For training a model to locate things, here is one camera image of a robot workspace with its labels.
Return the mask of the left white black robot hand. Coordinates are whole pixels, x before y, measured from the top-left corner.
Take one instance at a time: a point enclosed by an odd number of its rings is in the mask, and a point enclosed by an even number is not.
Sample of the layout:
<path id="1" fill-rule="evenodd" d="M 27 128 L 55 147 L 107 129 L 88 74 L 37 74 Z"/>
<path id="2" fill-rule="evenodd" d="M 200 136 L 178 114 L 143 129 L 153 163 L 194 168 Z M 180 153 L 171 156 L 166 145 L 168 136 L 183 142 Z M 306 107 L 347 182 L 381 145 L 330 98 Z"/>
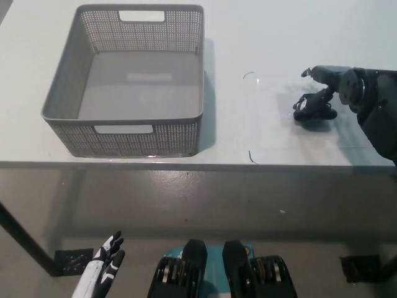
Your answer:
<path id="1" fill-rule="evenodd" d="M 88 262 L 72 298 L 106 297 L 122 265 L 125 251 L 120 247 L 124 239 L 119 230 L 111 235 Z"/>

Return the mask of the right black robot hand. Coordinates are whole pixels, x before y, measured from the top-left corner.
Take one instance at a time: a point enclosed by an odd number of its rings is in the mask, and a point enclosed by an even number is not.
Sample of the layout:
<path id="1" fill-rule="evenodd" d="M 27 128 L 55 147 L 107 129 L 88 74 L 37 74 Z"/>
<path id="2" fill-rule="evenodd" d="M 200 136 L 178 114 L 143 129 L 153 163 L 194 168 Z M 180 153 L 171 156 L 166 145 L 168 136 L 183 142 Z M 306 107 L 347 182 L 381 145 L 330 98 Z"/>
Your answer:
<path id="1" fill-rule="evenodd" d="M 326 87 L 315 93 L 305 93 L 293 105 L 295 114 L 314 117 L 320 113 L 336 111 L 330 104 L 334 93 L 339 92 L 339 83 L 342 75 L 350 70 L 348 66 L 324 66 L 318 65 L 307 68 L 301 73 L 301 77 L 310 77 L 317 83 L 325 84 Z"/>

